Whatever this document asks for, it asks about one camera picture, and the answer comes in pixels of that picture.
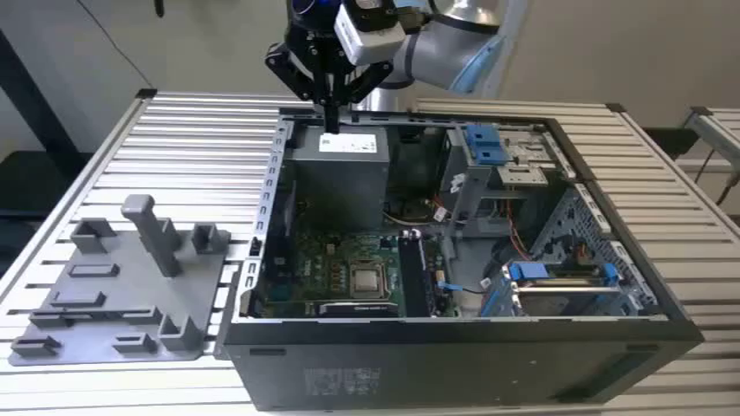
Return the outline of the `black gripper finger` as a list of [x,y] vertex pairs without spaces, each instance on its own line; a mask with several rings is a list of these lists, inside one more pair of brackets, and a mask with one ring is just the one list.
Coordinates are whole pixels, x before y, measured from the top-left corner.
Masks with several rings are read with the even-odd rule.
[[333,110],[327,106],[325,88],[300,70],[292,60],[292,53],[284,42],[273,43],[265,53],[265,65],[283,84],[303,101],[312,101],[323,110],[324,128],[333,132]]
[[349,65],[333,74],[332,80],[332,132],[339,132],[340,107],[359,103],[372,89],[385,80],[393,70],[391,62],[372,63],[357,77],[347,81],[348,75],[356,69]]

